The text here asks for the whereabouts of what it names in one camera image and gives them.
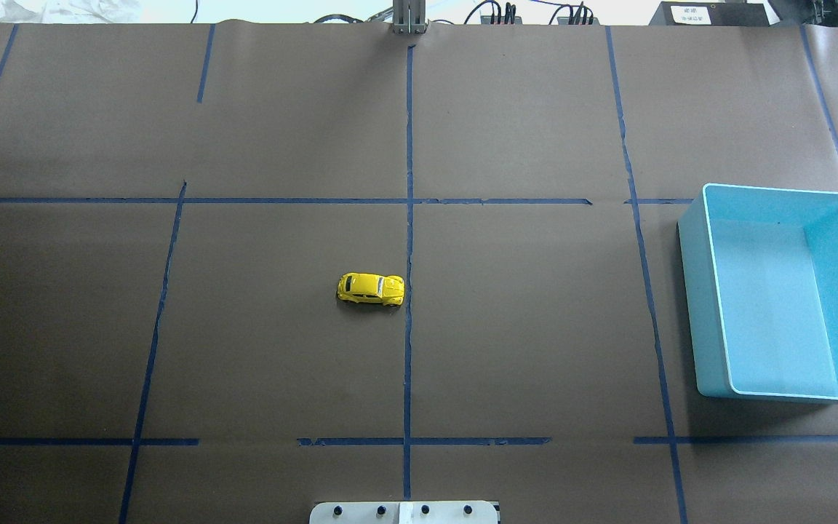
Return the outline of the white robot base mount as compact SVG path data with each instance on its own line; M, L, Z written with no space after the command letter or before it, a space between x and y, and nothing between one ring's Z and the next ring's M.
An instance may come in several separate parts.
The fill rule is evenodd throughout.
M458 501L332 501L318 503L309 523L500 523L498 504Z

